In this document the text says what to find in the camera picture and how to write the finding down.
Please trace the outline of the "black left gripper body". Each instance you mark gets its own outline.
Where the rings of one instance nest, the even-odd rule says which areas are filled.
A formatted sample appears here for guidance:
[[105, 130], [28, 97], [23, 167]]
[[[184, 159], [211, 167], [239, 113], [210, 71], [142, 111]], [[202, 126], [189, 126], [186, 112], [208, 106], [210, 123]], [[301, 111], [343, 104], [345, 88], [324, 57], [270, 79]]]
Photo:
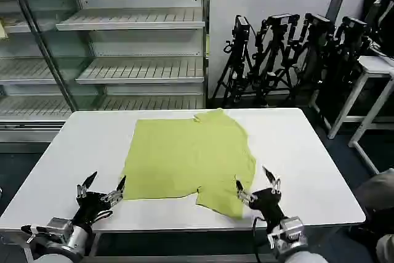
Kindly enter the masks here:
[[110, 217], [113, 213], [111, 206], [101, 201], [101, 197], [105, 195], [105, 193], [87, 192], [85, 197], [77, 198], [79, 209], [72, 218], [72, 224], [93, 225], [100, 219]]

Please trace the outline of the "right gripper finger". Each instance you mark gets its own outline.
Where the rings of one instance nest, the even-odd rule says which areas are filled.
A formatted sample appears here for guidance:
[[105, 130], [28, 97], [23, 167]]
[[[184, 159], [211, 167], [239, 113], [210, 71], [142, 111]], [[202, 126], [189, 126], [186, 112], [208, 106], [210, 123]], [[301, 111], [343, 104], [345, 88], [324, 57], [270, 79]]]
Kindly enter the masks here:
[[236, 180], [236, 189], [238, 199], [244, 204], [249, 204], [252, 201], [252, 195], [244, 190], [243, 185], [239, 180]]
[[263, 170], [265, 172], [267, 179], [271, 184], [272, 194], [281, 194], [281, 179], [279, 177], [276, 178], [274, 174], [264, 166], [263, 166]]

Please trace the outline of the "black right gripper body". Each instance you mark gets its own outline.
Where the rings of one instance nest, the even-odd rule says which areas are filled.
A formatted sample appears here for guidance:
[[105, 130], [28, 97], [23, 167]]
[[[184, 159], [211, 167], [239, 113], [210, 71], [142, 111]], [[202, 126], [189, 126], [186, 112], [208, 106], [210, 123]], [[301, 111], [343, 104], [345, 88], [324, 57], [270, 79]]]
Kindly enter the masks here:
[[252, 194], [252, 200], [248, 202], [249, 207], [262, 213], [267, 229], [273, 230], [279, 223], [287, 218], [279, 206], [281, 192], [266, 188]]

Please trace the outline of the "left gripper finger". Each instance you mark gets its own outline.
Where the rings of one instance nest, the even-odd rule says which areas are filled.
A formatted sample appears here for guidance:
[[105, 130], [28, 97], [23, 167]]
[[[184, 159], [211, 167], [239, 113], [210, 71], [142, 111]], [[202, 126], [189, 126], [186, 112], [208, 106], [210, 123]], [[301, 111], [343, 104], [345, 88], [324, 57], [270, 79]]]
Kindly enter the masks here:
[[101, 201], [110, 206], [114, 206], [118, 204], [123, 199], [125, 183], [126, 183], [126, 176], [123, 176], [116, 190], [113, 190], [110, 193], [106, 194], [105, 196], [101, 197]]
[[93, 174], [91, 174], [89, 177], [87, 177], [82, 184], [78, 184], [76, 186], [77, 197], [85, 197], [87, 195], [87, 190], [92, 185], [96, 175], [97, 175], [97, 171], [95, 171]]

